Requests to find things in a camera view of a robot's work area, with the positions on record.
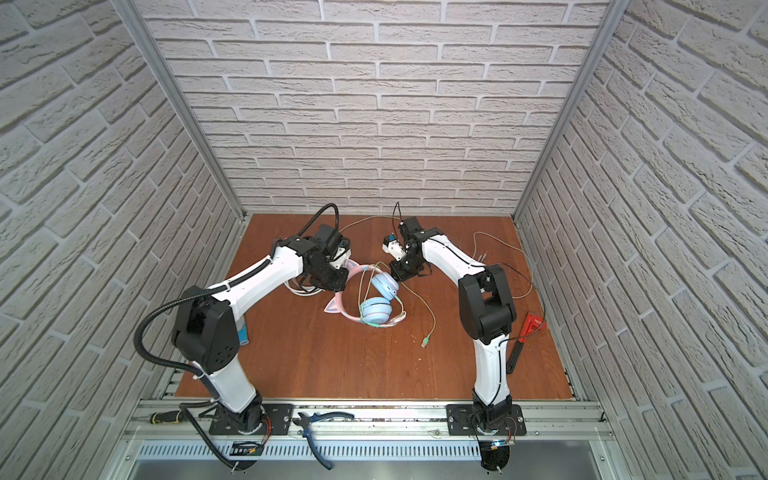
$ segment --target white brick wall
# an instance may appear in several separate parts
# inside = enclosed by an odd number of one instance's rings
[[[407,200],[416,213],[506,215],[606,2],[138,4],[250,212],[332,198],[346,211]],[[406,159],[412,183],[390,190]],[[332,190],[312,189],[319,170]],[[482,201],[462,200],[479,194],[464,184],[432,187],[476,170],[497,174]]]
[[[637,478],[768,478],[766,15],[633,0],[518,218]]]
[[[0,478],[97,478],[234,216],[110,2],[0,4],[0,65]]]

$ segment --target cat ear headphones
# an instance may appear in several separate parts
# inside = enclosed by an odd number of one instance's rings
[[[400,285],[398,285],[391,275],[381,271],[377,266],[359,265],[352,260],[347,260],[346,267],[349,269],[349,275],[346,278],[347,283],[349,283],[349,279],[358,273],[368,270],[376,271],[376,275],[373,276],[370,284],[379,291],[381,296],[374,296],[361,303],[361,316],[351,316],[344,309],[341,300],[341,292],[336,292],[336,295],[330,302],[328,302],[328,305],[324,310],[326,313],[341,313],[350,320],[375,327],[394,326],[405,319],[406,311],[402,307],[402,301],[397,297],[397,290],[400,288]],[[392,299],[397,300],[398,303],[400,303],[402,312],[393,318],[389,318],[389,316],[392,315]]]

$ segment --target black mounting plate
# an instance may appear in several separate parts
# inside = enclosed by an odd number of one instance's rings
[[[470,425],[469,417],[475,413],[475,407],[466,403],[453,403],[445,406],[445,417],[448,419],[448,434],[449,435],[474,435],[477,432],[474,426],[476,423]],[[512,405],[511,410],[508,413],[507,419],[509,428],[513,429],[512,433],[517,437],[521,437],[527,433],[525,429],[525,419],[523,419],[523,411],[520,405]],[[515,422],[517,430],[514,430],[514,426],[511,422]],[[507,435],[506,429],[503,432],[499,432],[499,435]]]
[[[264,408],[266,416],[270,417],[272,422],[272,435],[287,435],[291,416],[293,415],[293,404],[263,403],[261,406]],[[210,423],[208,433],[211,435],[242,435],[242,433],[237,431],[237,427],[232,424],[230,418],[224,412],[220,412],[219,409],[214,414],[214,419]],[[264,435],[265,433],[266,426],[259,425],[259,428],[250,434]]]

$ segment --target wooden tabletop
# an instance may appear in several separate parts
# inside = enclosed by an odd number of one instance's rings
[[[309,218],[254,215],[229,276],[264,258],[275,237],[295,234]],[[343,215],[340,225],[362,218]],[[420,217],[419,221],[424,228],[438,227],[469,255],[473,251],[472,234],[478,230],[520,246],[514,224],[504,217]],[[320,223],[333,225],[333,217],[322,216],[308,233],[314,234]],[[352,259],[356,262],[388,263],[392,258],[381,245],[391,232],[391,219],[373,218],[351,226],[343,234],[352,241]],[[477,239],[478,253],[488,253],[485,263],[506,262],[530,278],[522,253],[482,235]],[[530,288],[528,281],[505,270],[512,295],[525,295]],[[353,315],[358,313],[359,281],[360,276],[356,276],[343,294],[345,307]],[[431,276],[413,278],[406,284],[437,316],[437,327],[426,348],[421,343],[432,328],[432,316],[404,288],[399,296],[407,318],[393,328],[375,329],[340,314],[324,313],[333,296],[330,292],[299,297],[280,287],[246,313],[250,343],[239,351],[245,373],[262,396],[272,398],[470,399],[475,384],[475,352],[458,317],[456,285],[437,269]],[[399,305],[393,306],[398,312]],[[528,312],[541,314],[535,290],[516,299],[515,308],[518,319],[512,331],[517,333]],[[508,383],[513,399],[571,398],[549,329],[527,338]],[[186,374],[177,395],[204,397],[208,393],[201,382]]]

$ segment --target pliers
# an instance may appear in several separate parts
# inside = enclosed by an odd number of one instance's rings
[[[301,436],[304,437],[307,443],[310,444],[310,451],[312,451],[312,455],[315,455],[315,458],[317,458],[317,461],[320,462],[323,467],[325,467],[327,470],[330,470],[333,468],[333,462],[324,459],[324,457],[320,454],[312,438],[312,430],[310,430],[310,423],[320,422],[321,420],[327,419],[354,420],[355,416],[347,412],[328,412],[323,413],[322,415],[315,413],[312,416],[309,416],[304,412],[299,412],[299,419],[293,420],[293,423],[301,427]]]

